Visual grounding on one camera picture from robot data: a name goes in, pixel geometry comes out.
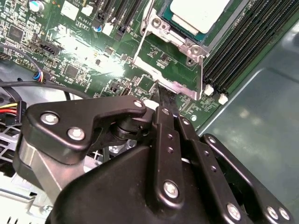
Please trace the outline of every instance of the gray metal panel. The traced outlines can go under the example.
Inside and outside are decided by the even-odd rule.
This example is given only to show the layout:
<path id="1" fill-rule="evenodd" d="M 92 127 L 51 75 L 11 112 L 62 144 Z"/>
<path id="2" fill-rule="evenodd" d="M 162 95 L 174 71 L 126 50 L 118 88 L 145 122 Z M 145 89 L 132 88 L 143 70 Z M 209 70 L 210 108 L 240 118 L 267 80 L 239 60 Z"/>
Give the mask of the gray metal panel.
<path id="1" fill-rule="evenodd" d="M 255 75 L 201 133 L 219 138 L 299 223 L 299 22 Z"/>

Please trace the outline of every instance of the metal bracket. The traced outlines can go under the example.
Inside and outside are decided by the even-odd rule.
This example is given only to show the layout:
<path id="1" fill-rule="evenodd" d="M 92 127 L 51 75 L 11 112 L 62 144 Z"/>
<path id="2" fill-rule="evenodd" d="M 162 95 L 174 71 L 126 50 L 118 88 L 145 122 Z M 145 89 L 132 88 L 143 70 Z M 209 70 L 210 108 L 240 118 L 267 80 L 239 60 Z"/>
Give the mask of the metal bracket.
<path id="1" fill-rule="evenodd" d="M 163 107 L 156 109 L 153 119 L 155 143 L 151 150 L 153 172 L 148 176 L 146 202 L 159 216 L 171 217 L 184 205 L 179 134 L 174 130 L 174 117 Z"/>
<path id="2" fill-rule="evenodd" d="M 208 53 L 199 45 L 195 44 L 188 38 L 183 38 L 171 30 L 171 26 L 157 16 L 157 11 L 153 8 L 154 0 L 150 1 L 144 10 L 143 20 L 141 25 L 142 40 L 139 44 L 138 50 L 133 59 L 133 63 L 138 68 L 147 72 L 152 76 L 154 81 L 157 81 L 161 86 L 176 93 L 184 94 L 194 100 L 200 100 L 203 92 L 203 58 L 208 56 Z M 149 34 L 155 34 L 165 42 L 170 42 L 178 47 L 179 51 L 187 56 L 187 59 L 192 59 L 201 66 L 201 74 L 198 77 L 197 91 L 192 91 L 178 82 L 170 82 L 165 79 L 162 73 L 153 68 L 151 65 L 145 63 L 138 57 L 145 37 Z"/>

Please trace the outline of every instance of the motherboard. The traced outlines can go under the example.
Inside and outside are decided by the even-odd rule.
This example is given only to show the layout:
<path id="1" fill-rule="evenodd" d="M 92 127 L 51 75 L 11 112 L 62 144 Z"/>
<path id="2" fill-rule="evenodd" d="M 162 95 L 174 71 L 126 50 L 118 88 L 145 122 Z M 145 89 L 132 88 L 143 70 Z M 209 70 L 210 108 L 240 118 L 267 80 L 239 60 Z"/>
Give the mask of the motherboard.
<path id="1" fill-rule="evenodd" d="M 0 0 L 0 43 L 90 97 L 177 93 L 197 129 L 299 19 L 297 0 Z M 0 49 L 0 60 L 36 69 Z"/>

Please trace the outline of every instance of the integrated circuit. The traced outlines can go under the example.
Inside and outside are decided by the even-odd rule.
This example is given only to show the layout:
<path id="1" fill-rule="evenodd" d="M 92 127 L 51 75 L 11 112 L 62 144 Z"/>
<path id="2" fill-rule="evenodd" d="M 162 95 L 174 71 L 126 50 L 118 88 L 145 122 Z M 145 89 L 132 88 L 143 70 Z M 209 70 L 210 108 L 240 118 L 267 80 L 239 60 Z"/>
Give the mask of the integrated circuit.
<path id="1" fill-rule="evenodd" d="M 74 66 L 69 64 L 64 73 L 65 73 L 66 76 L 68 76 L 72 79 L 75 79 L 78 72 L 79 72 L 79 69 L 77 69 Z"/>
<path id="2" fill-rule="evenodd" d="M 24 32 L 21 31 L 19 28 L 11 25 L 10 28 L 9 28 L 9 32 L 8 32 L 8 37 L 13 40 L 13 41 L 16 41 L 18 43 L 20 43 L 22 41 L 22 38 L 23 38 L 23 34 Z"/>

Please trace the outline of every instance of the yellow wire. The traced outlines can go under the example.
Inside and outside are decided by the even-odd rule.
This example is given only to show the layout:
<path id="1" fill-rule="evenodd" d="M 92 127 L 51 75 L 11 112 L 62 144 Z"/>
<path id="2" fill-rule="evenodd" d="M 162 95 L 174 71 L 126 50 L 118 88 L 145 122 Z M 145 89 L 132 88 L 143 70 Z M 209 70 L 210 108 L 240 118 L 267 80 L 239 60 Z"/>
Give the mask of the yellow wire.
<path id="1" fill-rule="evenodd" d="M 4 106 L 0 106 L 0 109 L 3 109 L 3 108 L 9 108 L 9 107 L 14 107 L 14 106 L 17 106 L 18 104 L 17 103 L 14 103 L 14 104 L 7 104 L 7 105 L 4 105 Z"/>

